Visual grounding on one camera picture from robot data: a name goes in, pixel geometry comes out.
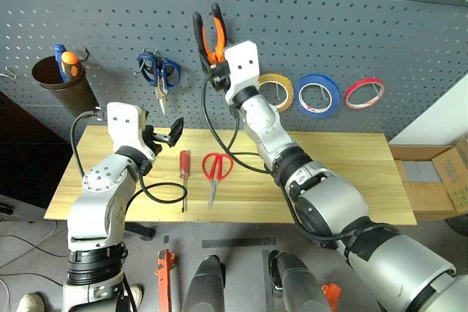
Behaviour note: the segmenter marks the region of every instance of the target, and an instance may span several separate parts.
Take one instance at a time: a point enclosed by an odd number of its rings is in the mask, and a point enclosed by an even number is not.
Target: red screwdriver
[[[190,176],[190,150],[182,150],[179,159],[179,170],[181,178],[184,180],[184,187],[187,189],[187,179]],[[182,212],[187,212],[187,197],[182,200]]]

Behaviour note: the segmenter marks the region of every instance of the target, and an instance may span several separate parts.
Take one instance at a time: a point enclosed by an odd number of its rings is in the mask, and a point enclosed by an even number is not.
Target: gray pegboard
[[[467,0],[0,0],[0,64],[20,76],[0,78],[0,90],[67,138],[72,119],[33,83],[31,68],[52,54],[55,42],[81,55],[85,45],[91,51],[88,80],[101,104],[142,105],[157,126],[184,116],[186,126],[206,128],[191,16],[201,11],[212,27],[213,1],[221,4],[231,42],[257,43],[262,73],[281,73],[293,84],[308,73],[323,73],[342,93],[362,76],[386,83],[385,98],[361,112],[342,104],[337,114],[318,120],[293,105],[282,113],[288,130],[384,132],[391,138],[468,71]],[[183,69],[165,117],[153,89],[132,74],[143,46],[157,48]],[[233,128],[223,96],[208,92],[214,125]]]

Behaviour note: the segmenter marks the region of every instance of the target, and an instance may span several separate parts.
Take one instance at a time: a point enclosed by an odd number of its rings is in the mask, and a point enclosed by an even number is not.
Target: floor
[[[0,236],[17,235],[38,243],[52,230],[53,225],[52,221],[1,222]],[[181,310],[182,298],[201,260],[216,254],[227,267],[224,291],[227,312],[283,312],[281,301],[272,300],[265,293],[268,289],[265,289],[264,259],[274,248],[299,256],[320,283],[333,282],[339,285],[343,289],[339,311],[380,311],[370,291],[336,252],[315,247],[300,237],[291,225],[180,223],[158,224],[156,230],[156,237],[149,242],[142,241],[133,234],[126,234],[125,237],[125,244],[129,249],[129,257],[124,265],[127,277],[131,284],[142,284],[145,289],[140,312],[158,311],[154,270],[157,252],[163,248],[171,249],[177,257],[176,266],[171,271],[173,311]],[[451,261],[458,274],[468,273],[468,237],[458,235],[445,222],[421,222],[416,227],[401,227],[401,230]],[[250,245],[243,247],[226,247],[231,242],[220,241],[235,238],[261,240],[242,240],[242,244]],[[28,247],[14,238],[0,237],[0,266],[22,254]],[[58,255],[67,255],[66,223],[59,222],[55,235],[40,247]],[[33,250],[0,269],[0,274],[24,272],[40,273],[63,283],[67,272],[67,258],[52,257]],[[45,298],[47,311],[60,311],[59,286],[32,275],[0,278],[10,288],[11,311],[16,310],[19,299],[27,292],[39,292]],[[0,311],[3,310],[5,301],[6,293],[0,285]]]

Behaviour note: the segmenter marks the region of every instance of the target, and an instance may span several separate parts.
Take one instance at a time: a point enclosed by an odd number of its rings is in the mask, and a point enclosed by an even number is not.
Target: red screwdriver handle
[[[179,170],[181,171],[181,178],[188,178],[190,176],[190,150],[181,151]]]

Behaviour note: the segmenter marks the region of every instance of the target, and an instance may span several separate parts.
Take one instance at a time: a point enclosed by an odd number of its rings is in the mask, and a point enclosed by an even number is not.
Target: cardboard box
[[[467,140],[460,140],[454,148],[432,158],[453,206],[460,213],[468,211],[467,159]]]
[[[443,183],[410,182],[403,161],[431,161],[450,146],[389,145],[396,168],[417,220],[440,220],[460,215]]]

